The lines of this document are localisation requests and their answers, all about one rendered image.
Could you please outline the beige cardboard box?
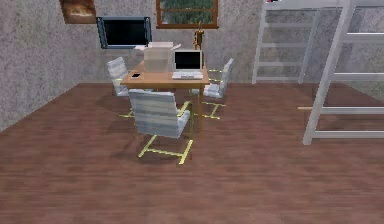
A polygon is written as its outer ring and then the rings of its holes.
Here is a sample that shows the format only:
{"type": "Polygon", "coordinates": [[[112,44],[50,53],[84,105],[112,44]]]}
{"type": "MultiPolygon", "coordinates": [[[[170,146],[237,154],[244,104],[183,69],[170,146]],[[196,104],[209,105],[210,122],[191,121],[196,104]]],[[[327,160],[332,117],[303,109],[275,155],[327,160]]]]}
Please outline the beige cardboard box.
{"type": "Polygon", "coordinates": [[[171,72],[173,53],[181,45],[173,42],[150,42],[147,46],[136,46],[144,53],[144,71],[152,73],[171,72]]]}

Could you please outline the wooden table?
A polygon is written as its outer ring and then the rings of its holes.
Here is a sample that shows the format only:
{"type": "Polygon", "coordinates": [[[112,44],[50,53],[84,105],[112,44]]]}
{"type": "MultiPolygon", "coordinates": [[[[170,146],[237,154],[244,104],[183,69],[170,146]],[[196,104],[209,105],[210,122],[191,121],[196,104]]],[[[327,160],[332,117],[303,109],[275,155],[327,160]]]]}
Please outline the wooden table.
{"type": "Polygon", "coordinates": [[[199,134],[202,134],[203,124],[203,91],[209,84],[208,71],[206,67],[202,69],[203,78],[199,80],[176,80],[172,78],[172,72],[152,73],[144,71],[144,61],[137,65],[122,80],[121,84],[128,89],[198,89],[198,125],[199,134]],[[135,73],[140,73],[140,77],[131,78],[135,73]]]}

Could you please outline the black television set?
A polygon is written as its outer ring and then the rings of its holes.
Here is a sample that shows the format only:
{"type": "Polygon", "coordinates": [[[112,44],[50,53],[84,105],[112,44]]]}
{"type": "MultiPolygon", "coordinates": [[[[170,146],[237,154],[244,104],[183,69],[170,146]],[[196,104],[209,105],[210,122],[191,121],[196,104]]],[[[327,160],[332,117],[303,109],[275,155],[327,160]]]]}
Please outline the black television set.
{"type": "Polygon", "coordinates": [[[102,16],[96,23],[102,49],[147,47],[152,41],[151,21],[146,16],[102,16]]]}

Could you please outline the white laptop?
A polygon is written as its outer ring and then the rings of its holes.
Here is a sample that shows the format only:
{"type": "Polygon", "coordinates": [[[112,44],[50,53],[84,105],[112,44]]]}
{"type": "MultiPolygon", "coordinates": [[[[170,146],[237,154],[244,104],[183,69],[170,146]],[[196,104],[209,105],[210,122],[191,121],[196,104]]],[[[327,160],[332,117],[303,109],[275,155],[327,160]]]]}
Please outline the white laptop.
{"type": "Polygon", "coordinates": [[[202,79],[202,51],[175,50],[173,79],[202,79]]]}

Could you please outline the brown statuette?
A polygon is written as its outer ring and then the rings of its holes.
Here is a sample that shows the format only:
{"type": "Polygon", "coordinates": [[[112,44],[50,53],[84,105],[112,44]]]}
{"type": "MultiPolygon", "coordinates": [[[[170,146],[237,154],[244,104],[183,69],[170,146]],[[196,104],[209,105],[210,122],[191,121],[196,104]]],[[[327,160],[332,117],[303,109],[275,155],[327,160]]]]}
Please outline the brown statuette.
{"type": "Polygon", "coordinates": [[[195,50],[202,49],[204,31],[202,30],[202,22],[198,23],[198,30],[194,33],[193,45],[195,50]]]}

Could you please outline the white chair with yellow frame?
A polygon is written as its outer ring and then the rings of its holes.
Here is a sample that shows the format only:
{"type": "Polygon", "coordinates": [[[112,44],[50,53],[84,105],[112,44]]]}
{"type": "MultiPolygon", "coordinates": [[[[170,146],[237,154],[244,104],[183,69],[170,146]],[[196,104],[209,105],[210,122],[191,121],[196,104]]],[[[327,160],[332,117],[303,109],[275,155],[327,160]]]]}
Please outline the white chair with yellow frame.
{"type": "MultiPolygon", "coordinates": [[[[227,84],[229,78],[232,74],[234,59],[230,58],[228,62],[224,65],[223,70],[221,72],[220,79],[211,79],[210,84],[204,87],[203,95],[205,97],[210,97],[214,99],[223,99],[225,91],[227,89],[227,84]]],[[[210,114],[205,115],[205,118],[217,119],[219,117],[216,116],[216,111],[219,107],[224,107],[224,104],[214,103],[214,102],[206,102],[206,105],[212,105],[213,110],[210,114]]]]}
{"type": "Polygon", "coordinates": [[[183,165],[194,142],[192,137],[189,138],[182,152],[154,149],[151,148],[151,144],[159,136],[179,139],[187,124],[190,125],[190,133],[193,133],[194,114],[192,102],[185,101],[182,108],[178,109],[175,94],[172,92],[130,89],[128,93],[137,132],[151,135],[150,140],[140,151],[138,157],[143,157],[147,152],[163,154],[179,157],[179,164],[183,165]]]}
{"type": "Polygon", "coordinates": [[[115,94],[118,97],[128,97],[128,88],[122,85],[122,80],[129,74],[125,65],[124,59],[118,57],[107,63],[107,69],[115,90],[115,94]]]}

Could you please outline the brown framed picture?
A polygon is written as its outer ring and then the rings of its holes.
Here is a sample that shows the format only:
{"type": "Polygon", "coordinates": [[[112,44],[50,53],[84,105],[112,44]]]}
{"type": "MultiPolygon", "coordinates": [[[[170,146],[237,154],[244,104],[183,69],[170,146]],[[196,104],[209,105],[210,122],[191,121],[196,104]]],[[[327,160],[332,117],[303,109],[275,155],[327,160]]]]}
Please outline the brown framed picture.
{"type": "Polygon", "coordinates": [[[94,0],[59,0],[66,24],[95,24],[94,0]]]}

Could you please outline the white loft bed frame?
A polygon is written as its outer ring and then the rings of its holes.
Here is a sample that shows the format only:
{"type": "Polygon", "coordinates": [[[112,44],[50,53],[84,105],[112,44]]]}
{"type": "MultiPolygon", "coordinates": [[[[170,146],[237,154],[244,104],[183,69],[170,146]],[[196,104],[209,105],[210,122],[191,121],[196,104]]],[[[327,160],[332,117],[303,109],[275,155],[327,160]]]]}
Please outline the white loft bed frame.
{"type": "Polygon", "coordinates": [[[257,50],[263,48],[289,48],[289,43],[265,43],[261,40],[267,28],[311,28],[317,24],[320,11],[339,8],[341,15],[333,37],[332,45],[323,70],[313,105],[308,108],[310,116],[302,143],[309,145],[314,139],[384,139],[384,131],[318,131],[318,120],[322,114],[334,115],[384,115],[384,107],[326,107],[324,105],[330,84],[344,81],[384,81],[384,73],[337,73],[335,71],[342,46],[345,44],[384,44],[384,33],[351,33],[349,26],[358,8],[384,7],[384,0],[263,0],[257,41],[257,50]],[[268,23],[266,13],[279,10],[313,10],[315,17],[310,23],[268,23]]]}

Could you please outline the wooden framed window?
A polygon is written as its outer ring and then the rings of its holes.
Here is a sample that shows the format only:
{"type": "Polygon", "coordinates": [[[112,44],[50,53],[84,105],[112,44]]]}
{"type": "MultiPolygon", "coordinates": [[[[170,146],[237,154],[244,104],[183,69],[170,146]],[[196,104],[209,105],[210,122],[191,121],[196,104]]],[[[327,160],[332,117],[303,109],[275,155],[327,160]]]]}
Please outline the wooden framed window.
{"type": "Polygon", "coordinates": [[[159,29],[217,29],[218,0],[156,0],[159,29]]]}

